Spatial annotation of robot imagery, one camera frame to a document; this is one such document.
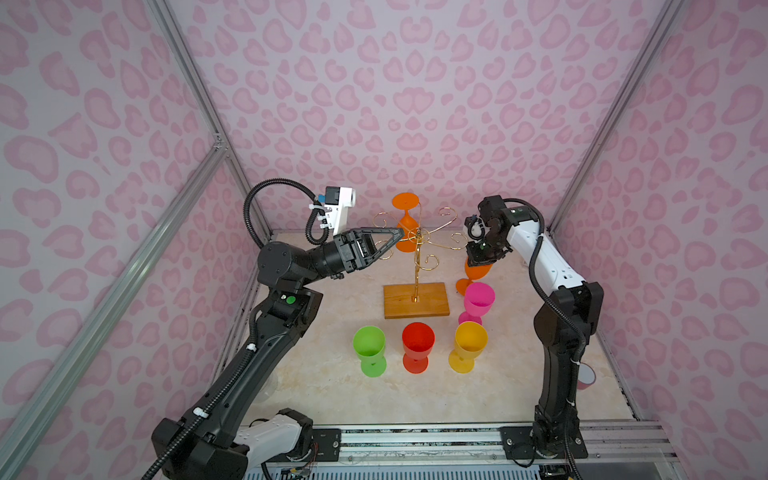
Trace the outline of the gold wire glass rack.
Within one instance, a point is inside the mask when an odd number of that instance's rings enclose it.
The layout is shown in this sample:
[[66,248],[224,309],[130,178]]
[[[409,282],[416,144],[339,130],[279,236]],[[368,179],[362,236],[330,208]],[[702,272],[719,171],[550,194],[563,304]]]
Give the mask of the gold wire glass rack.
[[414,264],[414,279],[411,284],[420,284],[422,283],[420,281],[420,274],[422,272],[430,272],[435,270],[439,264],[440,260],[439,258],[434,254],[428,254],[426,257],[422,255],[422,251],[425,245],[431,245],[436,248],[445,249],[445,250],[452,250],[456,251],[459,250],[460,247],[458,245],[456,246],[448,246],[448,245],[441,245],[438,243],[435,243],[431,240],[431,236],[433,233],[439,232],[441,230],[444,230],[448,226],[453,225],[456,220],[458,219],[458,213],[455,209],[453,209],[450,206],[442,206],[439,208],[438,213],[441,217],[445,217],[446,221],[442,223],[440,226],[428,229],[426,227],[423,227],[421,224],[422,219],[422,205],[420,202],[420,205],[416,207],[415,209],[410,211],[410,215],[416,219],[420,225],[420,229],[417,234],[417,249],[413,254],[413,264]]

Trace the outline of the orange wine glass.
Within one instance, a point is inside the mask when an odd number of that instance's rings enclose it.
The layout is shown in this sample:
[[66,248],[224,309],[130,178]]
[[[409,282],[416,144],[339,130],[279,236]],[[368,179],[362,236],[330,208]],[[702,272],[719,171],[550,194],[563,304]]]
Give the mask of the orange wine glass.
[[420,225],[410,215],[410,211],[420,205],[419,197],[411,192],[403,192],[393,198],[392,205],[396,210],[403,212],[403,216],[398,222],[398,227],[403,230],[404,236],[398,242],[396,248],[404,253],[414,253],[417,249],[417,234]]
[[456,282],[456,291],[464,296],[467,288],[475,281],[485,277],[490,272],[491,268],[491,265],[470,266],[469,259],[466,259],[464,263],[465,276]]

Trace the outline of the orange wine glass front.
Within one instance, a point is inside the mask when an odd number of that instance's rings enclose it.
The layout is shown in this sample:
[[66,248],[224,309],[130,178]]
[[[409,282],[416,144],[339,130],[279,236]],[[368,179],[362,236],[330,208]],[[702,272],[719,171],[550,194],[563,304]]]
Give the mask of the orange wine glass front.
[[456,282],[456,291],[464,296],[467,288],[475,281],[485,277],[490,272],[491,268],[491,265],[470,266],[469,259],[466,259],[464,263],[465,276]]

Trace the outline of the wooden rack base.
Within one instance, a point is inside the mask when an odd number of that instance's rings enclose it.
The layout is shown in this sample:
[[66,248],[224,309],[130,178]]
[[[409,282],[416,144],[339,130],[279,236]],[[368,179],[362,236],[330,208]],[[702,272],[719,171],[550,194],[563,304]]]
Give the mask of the wooden rack base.
[[450,314],[447,291],[443,282],[385,285],[383,294],[386,319],[438,317]]

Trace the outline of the pink plastic wine glass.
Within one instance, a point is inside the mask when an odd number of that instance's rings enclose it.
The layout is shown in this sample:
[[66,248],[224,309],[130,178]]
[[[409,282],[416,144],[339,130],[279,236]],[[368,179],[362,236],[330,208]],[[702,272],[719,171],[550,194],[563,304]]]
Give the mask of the pink plastic wine glass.
[[458,323],[473,322],[483,324],[483,317],[496,301],[495,290],[482,282],[470,284],[464,293],[464,311],[459,315]]

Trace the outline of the green plastic wine glass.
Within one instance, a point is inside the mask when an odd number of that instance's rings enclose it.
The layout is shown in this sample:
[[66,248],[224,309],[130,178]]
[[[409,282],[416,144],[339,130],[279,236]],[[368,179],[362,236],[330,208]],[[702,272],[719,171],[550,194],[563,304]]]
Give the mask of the green plastic wine glass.
[[364,326],[353,337],[353,348],[360,360],[364,375],[376,378],[384,374],[387,368],[385,358],[386,335],[376,326]]

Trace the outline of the red plastic wine glass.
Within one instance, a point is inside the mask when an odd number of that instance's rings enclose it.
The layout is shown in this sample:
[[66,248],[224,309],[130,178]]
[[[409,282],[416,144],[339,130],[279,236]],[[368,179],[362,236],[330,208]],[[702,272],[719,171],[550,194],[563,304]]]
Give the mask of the red plastic wine glass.
[[401,335],[404,355],[402,363],[411,374],[420,374],[427,370],[429,354],[431,353],[436,336],[432,328],[422,322],[407,325]]

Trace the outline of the yellow plastic wine glass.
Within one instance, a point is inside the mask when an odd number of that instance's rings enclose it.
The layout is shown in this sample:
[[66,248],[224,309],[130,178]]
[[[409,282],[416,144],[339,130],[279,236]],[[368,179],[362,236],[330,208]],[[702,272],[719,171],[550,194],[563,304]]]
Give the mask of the yellow plastic wine glass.
[[488,339],[487,331],[479,323],[461,323],[456,329],[454,348],[448,357],[450,368],[460,374],[471,372],[476,358],[487,346]]

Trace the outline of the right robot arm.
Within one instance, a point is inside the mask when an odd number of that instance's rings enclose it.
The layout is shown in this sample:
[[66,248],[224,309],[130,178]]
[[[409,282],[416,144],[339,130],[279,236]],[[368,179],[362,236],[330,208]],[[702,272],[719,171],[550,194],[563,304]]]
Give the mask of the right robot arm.
[[543,301],[533,320],[544,350],[542,391],[531,429],[534,456],[570,463],[586,458],[577,408],[578,374],[597,330],[602,286],[569,265],[548,236],[544,216],[525,200],[486,197],[464,225],[471,267],[492,265],[517,253]]

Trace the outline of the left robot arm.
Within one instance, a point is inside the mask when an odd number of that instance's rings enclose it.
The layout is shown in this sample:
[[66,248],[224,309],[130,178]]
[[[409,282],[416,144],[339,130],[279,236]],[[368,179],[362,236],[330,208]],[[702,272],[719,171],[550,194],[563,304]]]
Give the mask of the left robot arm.
[[[280,241],[263,242],[255,232],[251,204],[263,189],[287,185],[311,201],[311,221],[324,233],[301,249]],[[257,281],[267,296],[248,317],[243,345],[208,391],[179,419],[163,419],[152,433],[157,454],[144,473],[152,479],[241,479],[251,468],[265,468],[276,457],[310,463],[318,454],[312,420],[290,408],[243,429],[241,423],[283,357],[304,336],[319,311],[323,295],[310,284],[371,266],[404,237],[400,228],[341,226],[354,206],[353,191],[329,187],[322,196],[290,179],[262,181],[243,205],[246,228],[259,248]]]

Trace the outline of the clear tape roll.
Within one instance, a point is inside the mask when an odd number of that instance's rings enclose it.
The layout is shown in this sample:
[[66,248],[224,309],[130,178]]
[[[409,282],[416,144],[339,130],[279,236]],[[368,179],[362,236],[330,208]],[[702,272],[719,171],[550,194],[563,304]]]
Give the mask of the clear tape roll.
[[263,403],[270,399],[275,394],[278,385],[279,375],[276,372],[273,372],[262,386],[257,397],[255,398],[255,401],[257,403]]

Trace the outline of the aluminium frame corner post right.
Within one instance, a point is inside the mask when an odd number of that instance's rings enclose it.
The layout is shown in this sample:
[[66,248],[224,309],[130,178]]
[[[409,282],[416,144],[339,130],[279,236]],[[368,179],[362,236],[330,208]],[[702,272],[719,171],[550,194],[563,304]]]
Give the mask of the aluminium frame corner post right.
[[676,25],[684,16],[687,5],[688,1],[684,0],[667,0],[663,3],[659,15],[628,69],[625,79],[620,84],[603,122],[597,129],[593,141],[587,148],[553,219],[549,223],[549,232],[552,236],[563,229],[567,215],[575,205],[580,191],[598,164],[611,135],[620,124],[641,83],[652,69],[668,38],[674,33]]

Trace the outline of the aluminium frame corner post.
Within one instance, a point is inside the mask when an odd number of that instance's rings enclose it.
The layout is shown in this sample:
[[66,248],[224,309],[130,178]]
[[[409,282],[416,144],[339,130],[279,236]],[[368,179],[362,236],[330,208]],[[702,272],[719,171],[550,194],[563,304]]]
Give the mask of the aluminium frame corner post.
[[603,122],[597,129],[593,141],[587,148],[553,219],[549,223],[549,232],[552,236],[563,229],[567,215],[575,205],[580,191],[598,164],[611,135],[620,124],[641,83],[652,69],[668,38],[674,33],[676,25],[684,16],[687,5],[688,1],[684,0],[667,0],[663,3],[659,15],[628,69],[625,79],[620,84]]
[[206,121],[211,134],[214,136],[214,147],[224,155],[224,160],[234,176],[236,185],[243,195],[252,188],[241,158],[230,138],[227,127],[216,108],[213,97],[206,84],[204,76],[197,65],[189,42],[178,22],[169,1],[145,1],[148,10],[154,17],[155,23],[168,43],[171,57],[178,64],[192,96],[194,97],[202,118]]

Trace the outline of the aluminium frame corner post left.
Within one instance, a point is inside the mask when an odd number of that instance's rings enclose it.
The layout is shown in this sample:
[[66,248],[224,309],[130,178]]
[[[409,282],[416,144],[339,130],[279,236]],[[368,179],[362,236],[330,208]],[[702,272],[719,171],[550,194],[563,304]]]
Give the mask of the aluminium frame corner post left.
[[155,23],[168,43],[171,57],[178,64],[192,96],[194,97],[202,118],[206,121],[211,134],[214,136],[214,147],[224,155],[224,160],[234,176],[236,185],[243,195],[252,188],[241,158],[230,138],[227,127],[216,108],[213,97],[206,84],[204,76],[197,65],[189,42],[178,22],[169,1],[145,1],[148,10],[154,17]]

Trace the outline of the aluminium diagonal frame bar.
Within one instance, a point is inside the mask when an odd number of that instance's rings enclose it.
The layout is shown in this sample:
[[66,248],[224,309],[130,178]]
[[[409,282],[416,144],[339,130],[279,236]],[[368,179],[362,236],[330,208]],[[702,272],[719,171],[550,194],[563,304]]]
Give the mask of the aluminium diagonal frame bar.
[[127,266],[57,359],[1,441],[1,477],[14,479],[45,437],[59,411],[101,351],[217,170],[229,147],[214,145],[161,215]]

